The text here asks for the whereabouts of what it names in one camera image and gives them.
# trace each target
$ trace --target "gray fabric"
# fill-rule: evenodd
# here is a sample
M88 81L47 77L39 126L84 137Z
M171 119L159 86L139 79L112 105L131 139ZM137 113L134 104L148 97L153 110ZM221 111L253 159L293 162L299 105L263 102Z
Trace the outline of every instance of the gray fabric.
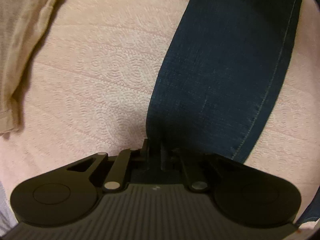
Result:
M0 181L0 236L3 236L17 224L17 220L8 206L4 188Z

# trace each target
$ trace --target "beige garment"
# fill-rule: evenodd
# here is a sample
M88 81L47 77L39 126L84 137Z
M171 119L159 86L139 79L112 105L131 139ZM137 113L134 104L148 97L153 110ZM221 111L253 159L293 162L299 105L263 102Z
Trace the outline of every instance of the beige garment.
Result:
M31 68L25 128L0 139L9 197L25 179L99 151L141 147L157 73L189 0L66 0ZM246 164L320 184L320 12L303 0L276 106Z
M18 106L12 95L55 2L0 0L0 134L18 129Z

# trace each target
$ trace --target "stitched seam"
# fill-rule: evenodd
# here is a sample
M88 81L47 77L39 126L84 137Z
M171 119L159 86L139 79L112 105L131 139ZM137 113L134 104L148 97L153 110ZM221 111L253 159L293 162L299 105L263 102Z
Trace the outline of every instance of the stitched seam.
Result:
M290 26L290 23L291 23L291 18L292 18L292 14L293 14L293 10L294 10L294 6L295 6L295 4L296 4L296 1L297 1L297 0L294 0L293 5L292 5L292 10L291 10L290 17L289 17L289 21L288 21L288 26L287 26L287 29L286 29L286 31L285 31L285 35L284 35L284 39L283 39L283 42L282 42L281 50L280 50L280 53L279 53L279 57L278 57L278 60L277 60L277 63L276 63L275 70L273 71L272 78L271 78L271 80L270 80L270 82L269 82L269 85L268 85L268 87L267 87L267 91L266 91L266 93L265 93L265 96L264 96L264 98L263 98L263 100L262 100L262 102L261 102L261 105L260 105L260 107L259 107L259 110L258 110L255 118L253 119L252 125L251 125L251 127L249 128L247 135L244 137L243 141L241 142L241 144L239 145L238 149L236 150L235 154L232 156L231 159L234 159L234 158L236 157L236 155L237 155L237 154L239 153L239 151L241 150L241 147L242 147L243 144L246 142L246 140L247 140L247 138L248 138L248 136L249 136L249 134L250 134L253 126L255 125L255 122L256 122L256 120L257 120L260 112L261 112L261 109L262 109L262 107L263 107L263 104L264 104L264 102L266 101L266 98L267 98L267 96L268 96L268 94L269 94L269 90L270 90L270 88L271 88L272 82L273 82L273 80L274 80L274 77L275 77L276 71L277 71L277 69L278 69L278 65L279 65L281 56L282 56L282 51L283 51L284 44L285 44L285 40L286 40L286 38L287 38L287 34L288 34L288 31L289 31L289 26Z

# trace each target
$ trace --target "ribbed surface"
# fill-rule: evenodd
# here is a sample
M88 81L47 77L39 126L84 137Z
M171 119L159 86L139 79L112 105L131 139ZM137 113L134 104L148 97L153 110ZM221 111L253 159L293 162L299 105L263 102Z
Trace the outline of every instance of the ribbed surface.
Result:
M4 240L280 240L292 225L246 228L223 217L209 197L183 185L130 185L105 195L86 218L60 228L19 224Z

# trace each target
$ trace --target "jeans side seam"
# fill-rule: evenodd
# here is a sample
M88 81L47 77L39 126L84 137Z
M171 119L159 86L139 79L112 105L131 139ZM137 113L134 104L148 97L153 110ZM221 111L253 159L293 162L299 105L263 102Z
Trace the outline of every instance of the jeans side seam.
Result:
M279 52L278 60L277 60L277 62L276 62L276 66L275 66L273 75L272 75L272 77L271 77L271 79L270 79L269 85L268 85L268 87L267 87L265 96L264 96L264 98L263 98L263 100L262 100L262 102L261 102L261 105L260 105L260 107L259 107L259 109L258 109L258 112L257 112L256 116L254 117L254 119L253 119L253 121L252 121L251 127L250 127L249 130L248 130L248 133L247 133L246 136L244 137L243 141L241 142L241 144L239 145L239 147L237 148L236 152L234 153L234 155L232 156L231 159L234 159L234 158L236 157L236 155L237 155L237 154L239 153L239 151L241 150L243 144L246 142L246 140L247 140L247 138L248 138L248 136L249 136L249 134L250 134L250 132L251 132L251 130L252 130L252 128L253 128L253 126L254 126L254 124L255 124L255 122L256 122L259 114L260 114L260 112L261 112L261 109L262 109L262 107L263 107L263 104L264 104L264 102L266 101L266 98L267 98L267 96L268 96L268 94L269 94L269 90L270 90L270 88L271 88L272 82L273 82L274 77L275 77L275 74L276 74L276 70L277 70L277 68L278 68L278 65L279 65L279 62L280 62L280 59L281 59L281 56L282 56L282 52L283 52L285 40L286 40L286 38L287 38L288 30L289 30L289 27L290 27L290 24L291 24L291 18L292 18L292 14L293 14L293 10L294 10L296 1L297 1L297 0L294 0L293 5L292 5L292 10L291 10L290 17L289 17L289 20L288 20L288 26L287 26L287 29L286 29L285 34L284 34L284 39L283 39L283 42L282 42L281 50L280 50L280 52Z

